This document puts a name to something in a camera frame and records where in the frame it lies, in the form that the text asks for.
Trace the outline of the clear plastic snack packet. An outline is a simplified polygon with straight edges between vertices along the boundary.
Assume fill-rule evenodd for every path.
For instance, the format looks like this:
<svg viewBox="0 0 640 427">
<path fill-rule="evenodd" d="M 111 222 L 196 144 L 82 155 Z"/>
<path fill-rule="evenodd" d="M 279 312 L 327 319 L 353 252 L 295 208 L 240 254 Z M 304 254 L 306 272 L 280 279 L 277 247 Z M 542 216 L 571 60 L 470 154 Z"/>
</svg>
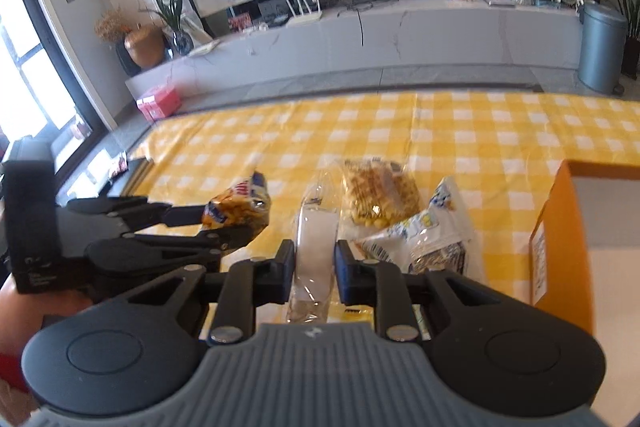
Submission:
<svg viewBox="0 0 640 427">
<path fill-rule="evenodd" d="M 333 289 L 333 253 L 341 199 L 329 171 L 319 172 L 296 217 L 295 271 L 286 321 L 326 323 Z"/>
</svg>

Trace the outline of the white sunflower seed bag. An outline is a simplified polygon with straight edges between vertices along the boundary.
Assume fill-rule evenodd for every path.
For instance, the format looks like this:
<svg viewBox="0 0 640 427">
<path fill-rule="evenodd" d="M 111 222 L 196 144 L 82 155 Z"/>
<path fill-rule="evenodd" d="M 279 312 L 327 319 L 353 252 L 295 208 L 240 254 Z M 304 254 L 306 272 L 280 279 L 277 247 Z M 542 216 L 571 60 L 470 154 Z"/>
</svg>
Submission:
<svg viewBox="0 0 640 427">
<path fill-rule="evenodd" d="M 407 274 L 449 270 L 487 282 L 480 241 L 452 176 L 439 182 L 424 210 L 355 246 L 364 257 L 392 262 Z"/>
</svg>

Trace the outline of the yellow blue snack bag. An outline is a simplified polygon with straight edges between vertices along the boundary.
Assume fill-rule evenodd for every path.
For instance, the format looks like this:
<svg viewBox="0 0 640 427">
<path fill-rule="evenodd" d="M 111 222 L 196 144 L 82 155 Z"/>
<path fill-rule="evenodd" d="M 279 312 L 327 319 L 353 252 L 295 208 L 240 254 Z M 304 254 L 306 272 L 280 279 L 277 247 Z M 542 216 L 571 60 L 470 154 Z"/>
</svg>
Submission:
<svg viewBox="0 0 640 427">
<path fill-rule="evenodd" d="M 255 170 L 212 198 L 204 207 L 201 224 L 207 230 L 249 227 L 258 235 L 269 225 L 270 208 L 267 180 Z"/>
</svg>

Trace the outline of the yellow popcorn snack bag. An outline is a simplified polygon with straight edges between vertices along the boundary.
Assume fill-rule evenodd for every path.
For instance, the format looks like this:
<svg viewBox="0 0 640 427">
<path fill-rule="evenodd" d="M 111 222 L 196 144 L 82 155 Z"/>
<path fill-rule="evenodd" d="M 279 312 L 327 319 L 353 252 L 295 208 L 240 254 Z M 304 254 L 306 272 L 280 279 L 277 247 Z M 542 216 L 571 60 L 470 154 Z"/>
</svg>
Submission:
<svg viewBox="0 0 640 427">
<path fill-rule="evenodd" d="M 396 161 L 345 159 L 342 173 L 347 217 L 355 225 L 385 229 L 422 208 L 416 181 Z"/>
</svg>

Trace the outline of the pink box on floor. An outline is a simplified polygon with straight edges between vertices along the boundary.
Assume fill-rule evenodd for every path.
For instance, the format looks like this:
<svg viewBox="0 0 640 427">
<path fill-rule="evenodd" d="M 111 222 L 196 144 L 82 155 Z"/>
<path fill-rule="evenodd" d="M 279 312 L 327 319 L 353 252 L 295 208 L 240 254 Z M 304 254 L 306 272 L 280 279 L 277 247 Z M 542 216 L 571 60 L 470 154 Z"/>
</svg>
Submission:
<svg viewBox="0 0 640 427">
<path fill-rule="evenodd" d="M 153 87 L 137 98 L 137 108 L 146 121 L 155 122 L 174 115 L 181 106 L 178 91 L 170 84 Z"/>
</svg>

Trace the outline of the copper round vase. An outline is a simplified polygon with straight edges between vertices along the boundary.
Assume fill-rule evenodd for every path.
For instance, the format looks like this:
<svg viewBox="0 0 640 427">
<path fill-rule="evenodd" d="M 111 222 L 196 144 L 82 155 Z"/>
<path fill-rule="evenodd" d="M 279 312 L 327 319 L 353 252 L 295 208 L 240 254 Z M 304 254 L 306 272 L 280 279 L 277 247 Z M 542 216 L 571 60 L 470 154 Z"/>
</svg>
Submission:
<svg viewBox="0 0 640 427">
<path fill-rule="evenodd" d="M 131 60 L 142 69 L 153 68 L 164 60 L 164 35 L 157 26 L 145 25 L 130 31 L 124 43 Z"/>
</svg>

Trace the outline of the green plant glass vase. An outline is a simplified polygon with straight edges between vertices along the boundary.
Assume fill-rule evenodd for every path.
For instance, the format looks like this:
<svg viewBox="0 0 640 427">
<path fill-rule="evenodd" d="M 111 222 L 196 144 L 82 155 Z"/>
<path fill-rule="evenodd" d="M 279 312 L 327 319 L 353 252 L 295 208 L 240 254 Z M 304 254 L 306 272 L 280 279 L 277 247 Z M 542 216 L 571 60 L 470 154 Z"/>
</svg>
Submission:
<svg viewBox="0 0 640 427">
<path fill-rule="evenodd" d="M 194 49 L 192 37 L 182 27 L 184 0 L 154 0 L 153 9 L 141 9 L 143 13 L 157 15 L 171 31 L 171 41 L 181 56 L 189 55 Z"/>
</svg>

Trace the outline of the yellow checkered tablecloth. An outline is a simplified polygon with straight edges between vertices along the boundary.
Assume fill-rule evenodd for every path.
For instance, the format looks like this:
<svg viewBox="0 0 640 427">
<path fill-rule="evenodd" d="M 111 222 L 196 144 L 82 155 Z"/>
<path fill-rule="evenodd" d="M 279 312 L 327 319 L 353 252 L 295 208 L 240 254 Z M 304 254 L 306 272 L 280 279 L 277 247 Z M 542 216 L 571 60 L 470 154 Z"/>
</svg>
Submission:
<svg viewBox="0 0 640 427">
<path fill-rule="evenodd" d="M 480 236 L 489 284 L 529 291 L 528 236 L 565 159 L 639 160 L 639 106 L 566 94 L 400 92 L 312 98 L 172 118 L 140 146 L 153 167 L 139 193 L 208 202 L 250 170 L 272 199 L 250 253 L 271 254 L 317 172 L 344 158 L 406 165 L 422 193 L 453 176 Z"/>
</svg>

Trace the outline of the orange cardboard box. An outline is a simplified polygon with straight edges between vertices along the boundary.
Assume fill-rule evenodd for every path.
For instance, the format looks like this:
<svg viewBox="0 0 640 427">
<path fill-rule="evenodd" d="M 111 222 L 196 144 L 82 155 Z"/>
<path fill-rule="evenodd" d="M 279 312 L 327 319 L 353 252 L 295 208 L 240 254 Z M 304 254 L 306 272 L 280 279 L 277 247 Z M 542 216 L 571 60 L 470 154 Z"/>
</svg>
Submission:
<svg viewBox="0 0 640 427">
<path fill-rule="evenodd" d="M 563 161 L 529 236 L 529 302 L 592 335 L 639 325 L 639 168 Z"/>
</svg>

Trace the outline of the white wifi router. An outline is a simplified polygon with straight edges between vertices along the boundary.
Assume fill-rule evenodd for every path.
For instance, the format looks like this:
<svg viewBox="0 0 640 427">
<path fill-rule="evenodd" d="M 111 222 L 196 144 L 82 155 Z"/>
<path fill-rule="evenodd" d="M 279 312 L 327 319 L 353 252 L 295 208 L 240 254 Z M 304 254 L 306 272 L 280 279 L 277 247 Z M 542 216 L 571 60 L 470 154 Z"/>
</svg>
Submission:
<svg viewBox="0 0 640 427">
<path fill-rule="evenodd" d="M 320 0 L 285 0 L 290 17 L 286 27 L 316 22 L 322 17 Z"/>
</svg>

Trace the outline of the white marble tv console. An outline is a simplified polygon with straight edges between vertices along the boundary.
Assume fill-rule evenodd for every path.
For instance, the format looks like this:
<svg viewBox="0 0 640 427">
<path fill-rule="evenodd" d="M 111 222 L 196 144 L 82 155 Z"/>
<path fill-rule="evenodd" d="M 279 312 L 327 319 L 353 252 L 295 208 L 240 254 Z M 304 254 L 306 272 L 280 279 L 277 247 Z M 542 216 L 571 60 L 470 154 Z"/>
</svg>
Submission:
<svg viewBox="0 0 640 427">
<path fill-rule="evenodd" d="M 426 65 L 574 69 L 582 24 L 567 9 L 492 8 L 483 0 L 396 0 L 359 12 L 220 38 L 127 80 L 134 98 L 156 86 L 182 96 L 348 70 Z"/>
</svg>

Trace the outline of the grey metal trash bin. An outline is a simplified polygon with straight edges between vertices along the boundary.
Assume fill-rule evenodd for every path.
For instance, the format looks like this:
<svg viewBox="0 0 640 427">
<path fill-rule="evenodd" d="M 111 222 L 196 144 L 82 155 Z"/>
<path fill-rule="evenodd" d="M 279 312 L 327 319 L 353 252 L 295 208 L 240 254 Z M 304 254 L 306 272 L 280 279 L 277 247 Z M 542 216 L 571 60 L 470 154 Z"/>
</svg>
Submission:
<svg viewBox="0 0 640 427">
<path fill-rule="evenodd" d="M 627 21 L 606 5 L 587 3 L 580 12 L 582 46 L 577 76 L 592 91 L 613 94 L 620 82 Z"/>
</svg>

